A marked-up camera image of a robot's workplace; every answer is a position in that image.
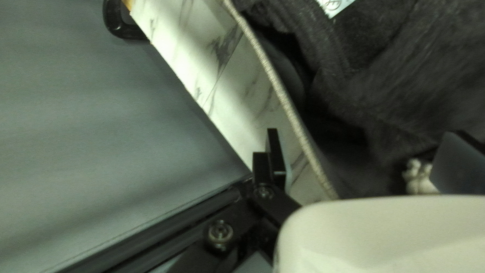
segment bolt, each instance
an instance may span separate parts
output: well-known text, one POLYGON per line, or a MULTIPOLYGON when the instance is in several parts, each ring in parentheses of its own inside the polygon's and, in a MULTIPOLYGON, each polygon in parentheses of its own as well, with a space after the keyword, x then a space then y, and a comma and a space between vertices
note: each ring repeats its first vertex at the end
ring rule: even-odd
POLYGON ((224 222, 224 220, 217 220, 209 228, 209 240, 216 244, 226 243, 232 239, 234 231, 232 227, 224 222))
POLYGON ((275 192, 268 186, 259 186, 256 191, 259 197, 264 199, 271 199, 275 195, 275 192))

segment white marble pattern surface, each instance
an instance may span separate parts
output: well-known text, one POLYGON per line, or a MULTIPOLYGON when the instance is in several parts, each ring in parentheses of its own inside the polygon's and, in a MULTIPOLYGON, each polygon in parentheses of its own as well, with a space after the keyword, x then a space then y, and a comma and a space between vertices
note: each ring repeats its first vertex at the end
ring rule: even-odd
POLYGON ((133 0, 130 14, 249 168, 277 128, 289 194, 302 204, 337 198, 288 99, 282 107, 281 84, 222 0, 133 0))

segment black handle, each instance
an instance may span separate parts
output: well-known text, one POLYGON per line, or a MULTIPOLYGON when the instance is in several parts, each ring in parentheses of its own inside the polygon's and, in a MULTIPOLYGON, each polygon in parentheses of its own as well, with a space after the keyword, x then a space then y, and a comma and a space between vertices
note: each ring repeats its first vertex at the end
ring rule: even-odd
POLYGON ((108 31, 121 39, 148 40, 140 27, 123 21, 121 17, 122 5, 121 0, 104 0, 103 20, 108 31))

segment black fabric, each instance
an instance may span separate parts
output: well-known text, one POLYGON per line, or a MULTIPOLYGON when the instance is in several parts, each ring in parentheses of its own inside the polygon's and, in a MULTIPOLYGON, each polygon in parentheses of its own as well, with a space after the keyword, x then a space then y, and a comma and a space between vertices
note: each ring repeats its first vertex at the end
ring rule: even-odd
MULTIPOLYGON (((233 2, 252 25, 270 36, 267 38, 288 57, 308 65, 308 70, 302 70, 307 72, 307 77, 313 78, 317 74, 318 84, 323 79, 327 81, 322 87, 328 85, 340 89, 389 44, 415 0, 357 0, 332 19, 315 0, 233 2), (291 50, 296 47, 303 53, 302 57, 291 50)), ((307 90, 304 106, 297 103, 314 137, 325 134, 333 139, 365 145, 362 128, 329 112, 319 92, 319 88, 307 90)))
POLYGON ((436 147, 446 131, 485 138, 485 2, 420 0, 393 42, 347 88, 315 78, 332 113, 365 128, 390 165, 436 147))
POLYGON ((485 140, 485 1, 356 0, 332 19, 315 0, 233 1, 298 42, 299 111, 345 198, 404 193, 407 159, 432 159, 446 131, 485 140))

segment dark gray cloth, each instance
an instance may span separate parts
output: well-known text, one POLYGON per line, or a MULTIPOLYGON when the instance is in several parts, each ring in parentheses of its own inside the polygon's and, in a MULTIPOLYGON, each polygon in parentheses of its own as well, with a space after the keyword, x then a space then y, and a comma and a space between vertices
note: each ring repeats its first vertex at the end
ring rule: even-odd
POLYGON ((485 2, 420 0, 393 42, 346 88, 317 77, 332 113, 365 129, 383 165, 436 147, 446 131, 485 139, 485 2))

